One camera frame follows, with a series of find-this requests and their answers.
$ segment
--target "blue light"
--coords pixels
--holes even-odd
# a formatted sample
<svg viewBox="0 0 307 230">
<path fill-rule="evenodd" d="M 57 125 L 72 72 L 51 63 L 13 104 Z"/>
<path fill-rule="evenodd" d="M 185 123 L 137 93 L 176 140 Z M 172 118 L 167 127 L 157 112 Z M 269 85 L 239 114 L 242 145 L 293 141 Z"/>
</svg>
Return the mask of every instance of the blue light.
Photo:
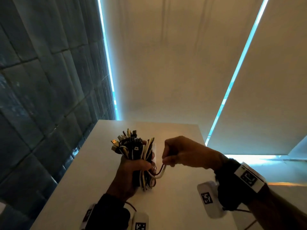
<svg viewBox="0 0 307 230">
<path fill-rule="evenodd" d="M 226 101 L 227 101 L 227 98 L 228 98 L 228 96 L 229 96 L 229 93 L 230 93 L 230 91 L 231 91 L 231 89 L 232 89 L 232 86 L 233 86 L 233 84 L 234 84 L 234 82 L 235 82 L 235 80 L 236 80 L 236 78 L 237 78 L 237 75 L 238 75 L 238 73 L 239 73 L 239 71 L 240 71 L 241 65 L 242 65 L 242 63 L 243 63 L 243 61 L 244 61 L 244 58 L 245 58 L 245 56 L 246 56 L 246 53 L 248 52 L 248 48 L 249 48 L 249 46 L 251 45 L 251 41 L 252 41 L 252 39 L 253 39 L 253 37 L 254 37 L 254 34 L 255 34 L 255 32 L 256 32 L 256 29 L 257 29 L 257 27 L 258 27 L 258 24 L 259 24 L 259 22 L 260 22 L 260 19 L 261 19 L 262 15 L 263 15 L 264 9 L 265 9 L 266 6 L 267 6 L 267 3 L 268 3 L 268 0 L 263 0 L 263 3 L 262 3 L 262 5 L 261 5 L 261 7 L 260 7 L 259 13 L 258 13 L 257 18 L 256 18 L 256 21 L 255 21 L 255 23 L 254 23 L 254 25 L 253 25 L 253 28 L 251 29 L 250 35 L 248 36 L 248 40 L 247 40 L 247 42 L 246 42 L 246 44 L 245 44 L 245 47 L 244 47 L 243 52 L 242 52 L 242 54 L 241 54 L 240 60 L 239 60 L 239 62 L 238 62 L 238 65 L 237 65 L 237 67 L 236 67 L 236 69 L 235 69 L 235 72 L 233 73 L 232 79 L 231 79 L 231 81 L 230 81 L 230 84 L 229 84 L 228 89 L 227 89 L 227 91 L 226 91 L 226 94 L 225 94 L 225 96 L 224 96 L 224 99 L 223 99 L 223 101 L 222 101 L 222 104 L 221 104 L 221 106 L 220 106 L 220 109 L 219 109 L 219 111 L 217 112 L 217 115 L 216 115 L 216 117 L 215 117 L 215 120 L 214 120 L 214 122 L 213 122 L 213 125 L 212 125 L 212 127 L 211 127 L 211 129 L 210 129 L 209 135 L 208 135 L 208 137 L 207 137 L 207 139 L 206 139 L 206 142 L 205 142 L 205 145 L 206 145 L 206 146 L 207 146 L 207 144 L 208 144 L 208 142 L 209 142 L 209 139 L 210 139 L 210 137 L 211 137 L 211 135 L 212 135 L 212 133 L 213 133 L 213 131 L 214 131 L 214 128 L 215 128 L 215 126 L 216 126 L 216 124 L 217 124 L 217 120 L 219 119 L 219 117 L 220 117 L 220 115 L 221 115 L 221 113 L 222 113 L 222 110 L 223 110 L 224 105 L 225 105 L 225 103 L 226 103 Z"/>
<path fill-rule="evenodd" d="M 104 47 L 106 49 L 106 60 L 108 61 L 108 69 L 109 69 L 109 73 L 110 73 L 110 80 L 111 80 L 111 87 L 112 87 L 112 93 L 113 93 L 114 107 L 115 107 L 115 113 L 116 113 L 116 120 L 119 120 L 119 114 L 118 114 L 118 110 L 117 110 L 117 103 L 116 103 L 114 84 L 113 84 L 113 77 L 112 77 L 112 71 L 111 71 L 111 65 L 110 65 L 110 58 L 109 58 L 109 50 L 108 50 L 108 45 L 106 43 L 106 32 L 105 32 L 105 29 L 104 29 L 104 22 L 103 22 L 102 9 L 101 9 L 101 1 L 100 0 L 98 0 L 98 7 L 99 7 L 100 20 L 101 20 L 101 25 L 102 25 Z"/>
</svg>

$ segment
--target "left hand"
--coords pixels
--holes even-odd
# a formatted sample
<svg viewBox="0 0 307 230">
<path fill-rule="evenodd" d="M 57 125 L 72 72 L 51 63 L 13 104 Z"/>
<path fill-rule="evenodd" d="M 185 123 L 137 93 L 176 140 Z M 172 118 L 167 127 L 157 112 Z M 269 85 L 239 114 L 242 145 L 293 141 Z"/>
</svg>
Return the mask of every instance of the left hand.
<svg viewBox="0 0 307 230">
<path fill-rule="evenodd" d="M 132 173 L 137 170 L 150 170 L 152 165 L 144 160 L 128 160 L 122 156 L 116 176 L 111 183 L 107 194 L 110 194 L 125 202 L 131 198 L 137 190 L 132 185 Z"/>
</svg>

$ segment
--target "sleeve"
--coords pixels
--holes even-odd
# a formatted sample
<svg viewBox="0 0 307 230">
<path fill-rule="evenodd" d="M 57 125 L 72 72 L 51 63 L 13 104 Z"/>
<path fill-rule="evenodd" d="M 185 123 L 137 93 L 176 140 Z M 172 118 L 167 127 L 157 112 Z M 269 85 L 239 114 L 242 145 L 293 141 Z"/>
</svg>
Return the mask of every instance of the sleeve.
<svg viewBox="0 0 307 230">
<path fill-rule="evenodd" d="M 124 208 L 124 204 L 116 197 L 104 194 L 95 205 L 85 229 L 127 229 L 130 212 Z"/>
</svg>

